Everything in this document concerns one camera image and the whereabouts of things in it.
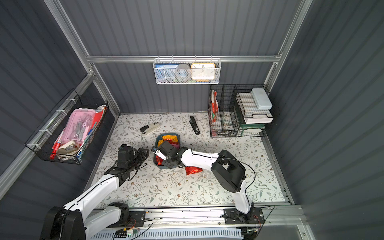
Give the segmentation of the red tea bag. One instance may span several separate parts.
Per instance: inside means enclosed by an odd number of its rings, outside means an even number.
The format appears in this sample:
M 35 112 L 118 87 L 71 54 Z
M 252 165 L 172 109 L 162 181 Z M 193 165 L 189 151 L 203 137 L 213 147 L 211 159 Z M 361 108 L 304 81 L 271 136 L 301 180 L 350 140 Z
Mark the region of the red tea bag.
M 185 167 L 185 171 L 186 171 L 186 175 L 189 176 L 192 174 L 198 174 L 202 172 L 203 169 L 198 167 Z
M 163 165 L 163 159 L 159 156 L 156 156 L 156 164 L 158 166 L 162 166 Z

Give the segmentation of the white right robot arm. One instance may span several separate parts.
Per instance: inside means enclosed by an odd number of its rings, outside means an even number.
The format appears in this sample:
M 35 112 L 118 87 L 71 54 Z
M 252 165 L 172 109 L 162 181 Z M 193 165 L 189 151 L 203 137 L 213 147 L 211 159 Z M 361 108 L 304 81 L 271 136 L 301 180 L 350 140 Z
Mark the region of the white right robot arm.
M 192 148 L 176 148 L 169 142 L 153 146 L 152 152 L 163 160 L 162 165 L 167 168 L 197 167 L 211 171 L 221 187 L 232 193 L 236 210 L 243 215 L 251 212 L 253 204 L 246 193 L 246 168 L 230 152 L 201 153 Z

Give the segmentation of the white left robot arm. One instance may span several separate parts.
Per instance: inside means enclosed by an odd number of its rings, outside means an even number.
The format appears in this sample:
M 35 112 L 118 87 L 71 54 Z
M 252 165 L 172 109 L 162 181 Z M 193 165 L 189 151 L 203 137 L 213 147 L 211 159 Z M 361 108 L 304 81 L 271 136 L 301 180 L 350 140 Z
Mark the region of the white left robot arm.
M 133 223 L 129 206 L 124 203 L 113 202 L 101 212 L 91 213 L 105 197 L 129 181 L 131 173 L 138 171 L 149 155 L 149 149 L 121 145 L 118 159 L 99 181 L 63 207 L 48 211 L 40 239 L 89 240 L 109 226 L 125 227 Z

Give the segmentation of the teal plastic storage box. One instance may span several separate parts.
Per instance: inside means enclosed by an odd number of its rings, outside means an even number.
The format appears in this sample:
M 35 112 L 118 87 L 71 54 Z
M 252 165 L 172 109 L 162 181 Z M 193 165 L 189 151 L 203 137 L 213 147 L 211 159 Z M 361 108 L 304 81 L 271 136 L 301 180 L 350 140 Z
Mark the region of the teal plastic storage box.
M 180 148 L 181 139 L 176 133 L 161 134 L 156 138 L 151 151 L 154 153 L 153 163 L 159 169 L 175 169 L 178 163 L 167 159 L 168 152 L 175 152 Z

